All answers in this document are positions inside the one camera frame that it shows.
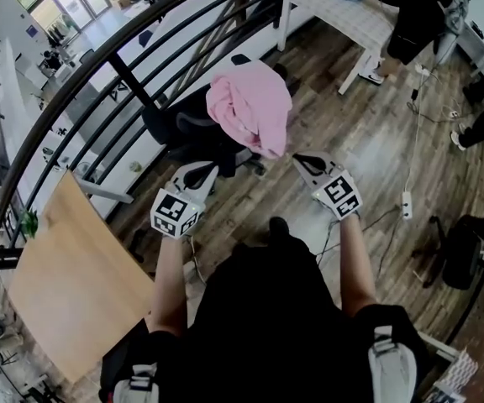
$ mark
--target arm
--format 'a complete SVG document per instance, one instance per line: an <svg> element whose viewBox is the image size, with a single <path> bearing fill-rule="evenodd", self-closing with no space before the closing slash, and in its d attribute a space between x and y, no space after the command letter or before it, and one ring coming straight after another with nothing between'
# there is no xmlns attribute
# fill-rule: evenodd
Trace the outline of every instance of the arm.
<svg viewBox="0 0 484 403"><path fill-rule="evenodd" d="M376 304L375 279L354 213L341 221L341 300L343 311L353 317L362 307Z"/></svg>
<svg viewBox="0 0 484 403"><path fill-rule="evenodd" d="M186 287L182 271L182 240L163 238L156 266L153 331L180 336L187 329Z"/></svg>

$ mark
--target pink cloth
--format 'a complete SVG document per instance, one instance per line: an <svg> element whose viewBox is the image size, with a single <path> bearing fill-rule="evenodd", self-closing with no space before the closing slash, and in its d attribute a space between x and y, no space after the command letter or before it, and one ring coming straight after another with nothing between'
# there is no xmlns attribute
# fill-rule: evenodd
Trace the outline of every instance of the pink cloth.
<svg viewBox="0 0 484 403"><path fill-rule="evenodd" d="M281 157L292 100L284 80L262 61L236 65L213 78L208 115L232 139L266 158Z"/></svg>

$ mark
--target black railing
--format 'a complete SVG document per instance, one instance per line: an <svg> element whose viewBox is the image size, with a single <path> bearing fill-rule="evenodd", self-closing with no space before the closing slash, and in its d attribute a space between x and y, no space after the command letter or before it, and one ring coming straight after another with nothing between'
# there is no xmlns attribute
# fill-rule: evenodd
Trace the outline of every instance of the black railing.
<svg viewBox="0 0 484 403"><path fill-rule="evenodd" d="M82 149L74 156L71 163L67 166L68 169L75 170L77 168L88 151L91 150L91 147L101 136L105 135L110 124L115 121L117 116L127 108L131 102L138 100L140 105L137 110L132 107L132 112L129 118L124 122L122 127L118 129L117 133L113 134L104 145L103 149L97 152L96 159L88 166L85 173L81 175L81 178L85 181L92 181L98 167L106 156L110 152L113 152L114 146L118 144L123 136L129 132L130 128L139 121L140 114L145 106L156 106L155 103L157 103L157 100L164 97L170 87L181 78L184 78L187 73L190 73L190 76L184 81L181 88L176 89L171 95L167 95L167 99L160 106L160 110L169 107L178 97L191 87L193 83L195 83L204 73L217 65L227 54L243 44L250 36L256 34L270 24L274 20L273 17L277 13L277 5L279 4L279 0L215 0L180 22L177 26L156 40L151 46L145 48L131 63L125 64L119 56L118 51L130 40L143 32L147 27L162 20L171 10L177 8L185 1L187 0L160 0L139 16L130 20L102 47L95 51L89 60L76 70L71 78L55 94L54 98L40 115L36 124L29 131L22 147L13 159L12 165L8 169L4 181L1 184L0 230L6 225L6 217L8 216L10 209L13 209L13 216L19 218L14 219L13 226L8 230L6 237L2 237L0 232L0 269L16 266L17 257L20 254L20 247L25 243L25 237L21 233L19 225L21 217L24 215L25 211L29 211L33 207L35 198L38 196L40 189L52 169L54 169L55 166L61 166L60 158L63 151L65 151L72 139L74 139L74 137L80 132L91 115L98 110L101 103L103 103L117 85L123 82L128 86L129 93L117 103L115 108L103 118L96 129L87 136ZM191 26L192 23L200 19L203 15L206 15L211 10L224 3L228 4L229 10L224 10L220 18L214 19L214 21L203 29L203 31L193 36L186 43L181 44L178 49L173 50L172 54L165 58L165 60L163 60L153 71L145 76L142 81L138 81L133 70L143 63L147 57L167 43L169 39L175 37L176 34L183 31L188 26ZM257 3L261 3L261 5L257 7L251 16L246 17L247 10ZM232 29L226 29L225 25L231 25L233 19L236 19L237 21L235 27ZM207 40L207 37L209 37L210 34L214 34L214 32L219 29L222 31L221 34L215 34L211 42L207 41L203 44L204 39ZM173 76L166 80L161 87L151 94L145 90L145 87L160 76L162 71L172 65L175 61L178 61L186 51L199 44L201 44L201 46L198 46L197 52L191 57L191 59ZM208 58L215 50L217 51L217 54L210 62L207 64L200 63L205 57ZM16 205L15 197L18 183L24 176L24 172L26 171L29 162L32 160L35 151L41 146L43 139L45 139L48 132L52 129L54 123L56 123L69 104L71 104L72 99L76 97L92 76L97 73L105 63L109 63L115 69L117 76L110 81L103 90L94 97L94 99L91 100L79 118L73 120L72 127L68 130L68 133L65 134L65 137L62 138L58 147L47 160L46 166L40 173L38 180L29 194L29 198L22 199L24 200L24 205L22 207L20 206L21 213L17 214L14 209ZM120 149L106 165L105 169L102 169L102 173L95 179L95 183L102 184L106 180L106 177L110 174L113 168L119 163L145 130L145 126L141 124L129 141L124 145L121 145Z"/></svg>

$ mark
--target white sneaker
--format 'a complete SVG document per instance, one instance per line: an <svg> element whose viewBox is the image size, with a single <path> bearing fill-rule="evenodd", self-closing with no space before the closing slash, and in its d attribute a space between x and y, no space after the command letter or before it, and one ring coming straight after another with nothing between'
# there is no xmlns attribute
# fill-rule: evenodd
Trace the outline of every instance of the white sneaker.
<svg viewBox="0 0 484 403"><path fill-rule="evenodd" d="M466 151L466 148L460 144L459 134L456 131L452 131L450 134L451 142L453 142L457 148L461 151Z"/></svg>
<svg viewBox="0 0 484 403"><path fill-rule="evenodd" d="M376 73L376 69L365 68L364 70L361 71L360 76L376 85L381 85L386 79L384 76L378 75Z"/></svg>

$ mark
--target hardwood floor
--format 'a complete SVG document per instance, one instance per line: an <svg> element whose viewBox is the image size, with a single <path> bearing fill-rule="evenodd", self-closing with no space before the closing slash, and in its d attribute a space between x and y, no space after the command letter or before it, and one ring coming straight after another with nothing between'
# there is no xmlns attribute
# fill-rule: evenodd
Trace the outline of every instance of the hardwood floor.
<svg viewBox="0 0 484 403"><path fill-rule="evenodd" d="M390 212L365 232L365 240L376 273L381 263L377 279L381 301L405 306L419 330L444 340L456 324L471 291L452 290L441 280L424 290L418 277L426 275L430 259L411 259L411 253L415 248L437 243L436 231L428 224L431 215L439 215L446 228L464 213L484 216L484 143L460 152L449 139L452 123L434 124L422 118L414 151L417 115L407 108L412 90L419 84L413 63L402 68L396 79L382 86L358 79L344 96L340 96L339 86L360 53L360 48L337 30L315 21L287 41L285 52L268 55L267 63L281 62L291 78L301 81L288 120L287 154L279 160L263 160L267 172L262 177L242 167L234 178L218 179L194 235L199 267L207 277L228 258L237 243L259 243L268 219L274 215L284 217L292 233L304 240L312 252L317 254L324 250L328 225L333 217L311 200L292 165L293 153L325 150L350 171L363 196L364 206L360 212L364 226L398 205L413 157L408 185L413 196L413 219L399 220L398 212ZM427 49L418 60L431 67L433 58ZM435 75L438 80L429 78L420 93L422 113L441 119L445 117L441 108L446 105L460 107L469 115L471 109L462 105L464 99L460 91L470 80L467 63L455 54L448 65L435 71ZM461 119L466 124L471 121L472 116ZM127 247L136 230L145 231L136 251L144 259L144 270L150 273L154 273L160 247L160 235L150 228L150 208L156 192L177 167L177 163L160 162L135 189L134 203L122 206L110 222ZM396 224L397 231L392 239ZM328 247L338 241L336 226ZM389 250L382 258L388 245ZM186 248L190 261L189 244ZM320 268L332 296L340 303L338 249L324 254ZM0 311L7 312L11 318L12 307L2 285L9 274L12 272L0 273ZM202 294L203 285L194 275L187 284L190 316L195 314ZM482 346L483 324L481 306L466 324L471 329L469 334L457 339L458 348L468 343L471 345L469 351L473 348L475 352ZM77 383L69 384L43 355L19 319L15 325L24 335L26 344L20 361L5 369L17 383L20 380L23 383L24 376L30 380L36 374L47 372L56 385L62 386L67 402L97 401L99 366ZM480 386L471 392L476 396L472 401L484 402L484 359L482 375L477 375L475 382Z"/></svg>

